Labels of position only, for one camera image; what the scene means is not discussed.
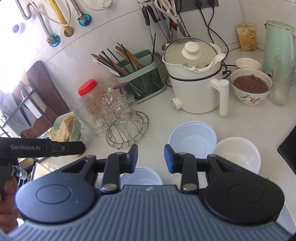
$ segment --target white countertop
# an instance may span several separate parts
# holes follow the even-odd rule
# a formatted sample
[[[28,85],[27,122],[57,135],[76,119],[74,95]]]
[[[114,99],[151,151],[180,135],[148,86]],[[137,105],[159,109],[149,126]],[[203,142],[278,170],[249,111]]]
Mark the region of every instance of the white countertop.
[[[263,51],[258,49],[242,52],[240,49],[234,49],[229,52],[225,62],[234,64],[234,61],[241,57],[253,58],[262,63]],[[282,188],[286,205],[295,221],[296,176],[279,155],[277,148],[296,125],[296,84],[292,86],[290,103],[283,108],[275,107],[268,98],[257,106],[244,105],[231,88],[229,113],[226,117],[220,116],[219,107],[204,114],[175,110],[171,105],[171,99],[174,97],[173,89],[166,87],[162,93],[138,104],[138,110],[149,117],[149,127],[145,136],[137,143],[139,146],[137,166],[154,169],[160,175],[163,184],[179,186],[181,174],[168,172],[163,154],[164,145],[178,125],[187,121],[205,122],[215,130],[218,141],[238,136],[250,140],[257,146],[261,155],[259,175],[269,177]],[[94,137],[92,141],[86,143],[86,147],[84,155],[94,154],[97,158],[107,158],[109,154],[117,151],[107,144],[105,136]],[[52,171],[77,159],[79,159],[77,156],[49,158],[37,166],[35,178],[48,173],[49,168]]]

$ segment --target cutting board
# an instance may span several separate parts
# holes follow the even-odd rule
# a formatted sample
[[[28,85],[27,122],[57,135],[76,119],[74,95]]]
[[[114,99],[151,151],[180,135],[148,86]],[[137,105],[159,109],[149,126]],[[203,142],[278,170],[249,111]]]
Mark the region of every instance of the cutting board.
[[[27,77],[28,78],[22,79],[23,83],[25,85],[31,85],[32,88],[36,87],[37,93],[47,106],[45,115],[52,123],[54,123],[58,116],[69,112],[68,106],[59,94],[41,61],[37,61],[32,65],[27,71]],[[16,98],[22,100],[20,91],[21,87],[17,86],[13,93]],[[25,138],[37,138],[51,126],[52,125],[42,116],[36,119],[31,129],[22,131],[22,135]]]

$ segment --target bowl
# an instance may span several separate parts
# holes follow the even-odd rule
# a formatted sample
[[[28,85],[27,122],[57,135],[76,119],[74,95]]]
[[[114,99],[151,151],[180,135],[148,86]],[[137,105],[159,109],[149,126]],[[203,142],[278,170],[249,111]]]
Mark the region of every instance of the bowl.
[[[229,137],[220,141],[213,154],[219,155],[255,174],[259,173],[261,157],[257,147],[242,137]]]
[[[237,88],[233,82],[234,80],[243,75],[255,75],[258,78],[261,78],[268,86],[268,90],[262,93],[249,93]],[[233,71],[230,75],[231,86],[234,90],[236,97],[244,104],[254,106],[265,100],[265,98],[269,95],[269,92],[272,88],[272,80],[269,76],[257,69],[251,68],[242,68]]]
[[[261,68],[261,64],[252,58],[238,58],[235,62],[235,68],[251,68],[259,70]]]
[[[149,167],[136,167],[134,173],[124,173],[120,177],[120,187],[124,185],[162,185],[163,182],[156,171]]]
[[[217,136],[208,124],[190,121],[179,125],[171,133],[168,143],[176,153],[186,152],[195,158],[206,158],[217,144]]]
[[[50,130],[51,132],[53,131],[57,131],[60,126],[61,126],[61,123],[63,122],[63,120],[68,116],[70,115],[70,113],[67,113],[67,114],[63,114],[61,116],[59,116],[55,122],[54,122],[54,126],[52,127],[52,129]],[[71,136],[70,136],[70,142],[71,141],[84,141],[84,137],[82,136],[81,137],[81,123],[80,121],[74,117],[74,121],[73,121],[73,130],[72,130],[72,133],[71,133]]]

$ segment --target kettle handle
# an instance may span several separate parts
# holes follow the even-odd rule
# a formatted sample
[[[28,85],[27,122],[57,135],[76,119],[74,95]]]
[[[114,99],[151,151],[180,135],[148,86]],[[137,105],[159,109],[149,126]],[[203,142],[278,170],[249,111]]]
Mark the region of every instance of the kettle handle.
[[[296,39],[296,31],[290,30],[290,40],[291,40],[291,59],[294,60],[295,58],[295,44],[294,41]]]
[[[212,79],[211,86],[220,92],[220,115],[226,116],[229,103],[229,81]]]

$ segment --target kettle lid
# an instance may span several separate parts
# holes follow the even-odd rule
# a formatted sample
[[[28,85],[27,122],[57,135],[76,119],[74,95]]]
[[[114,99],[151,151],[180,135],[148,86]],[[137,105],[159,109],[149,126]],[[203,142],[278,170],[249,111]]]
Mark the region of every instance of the kettle lid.
[[[165,50],[164,60],[169,64],[203,69],[212,63],[216,55],[214,47],[206,41],[187,37],[172,42]]]
[[[296,30],[294,27],[290,26],[289,24],[278,22],[278,21],[268,20],[266,21],[266,24],[273,27],[286,29],[286,30]]]

